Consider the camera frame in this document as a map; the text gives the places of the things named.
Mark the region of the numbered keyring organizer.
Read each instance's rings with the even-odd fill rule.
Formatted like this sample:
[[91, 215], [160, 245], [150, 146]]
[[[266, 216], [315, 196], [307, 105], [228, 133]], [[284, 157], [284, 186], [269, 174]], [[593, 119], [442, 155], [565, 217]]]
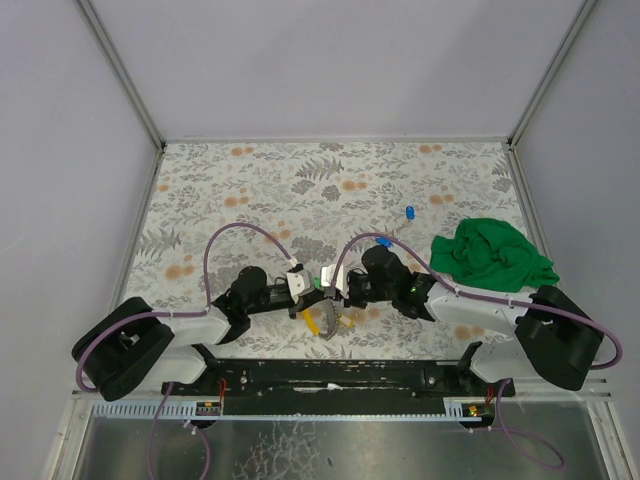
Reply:
[[338, 331], [340, 304], [333, 300], [323, 300], [317, 305], [302, 311], [307, 329], [315, 337], [331, 340]]

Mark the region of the yellow tag key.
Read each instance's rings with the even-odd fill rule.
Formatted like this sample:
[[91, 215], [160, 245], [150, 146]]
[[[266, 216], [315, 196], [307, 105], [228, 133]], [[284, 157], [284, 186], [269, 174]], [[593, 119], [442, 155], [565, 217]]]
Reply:
[[352, 318], [350, 318], [350, 317], [348, 317], [346, 315], [339, 315], [338, 316], [338, 320], [346, 328], [354, 328], [355, 327], [355, 321]]

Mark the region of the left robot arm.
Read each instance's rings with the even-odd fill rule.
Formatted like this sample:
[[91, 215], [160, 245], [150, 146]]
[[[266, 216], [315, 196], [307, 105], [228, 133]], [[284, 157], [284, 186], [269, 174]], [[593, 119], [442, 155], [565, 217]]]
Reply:
[[131, 297], [73, 346], [77, 386], [115, 401], [144, 383], [192, 383], [206, 361], [184, 354], [184, 348], [231, 343], [249, 330], [254, 314], [285, 311], [294, 317], [324, 300], [327, 286], [323, 275], [300, 264], [273, 284], [263, 269], [250, 266], [201, 311], [159, 311]]

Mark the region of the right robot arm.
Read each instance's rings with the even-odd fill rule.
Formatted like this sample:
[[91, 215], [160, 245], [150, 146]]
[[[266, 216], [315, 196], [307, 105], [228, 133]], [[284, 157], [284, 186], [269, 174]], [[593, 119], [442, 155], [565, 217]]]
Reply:
[[446, 286], [432, 274], [411, 271], [382, 245], [366, 250], [361, 261], [363, 271], [340, 270], [333, 276], [349, 305], [388, 302], [408, 318], [479, 326], [506, 336], [501, 344], [471, 348], [464, 362], [487, 383], [530, 377], [564, 390], [582, 388], [603, 335], [558, 288], [511, 294]]

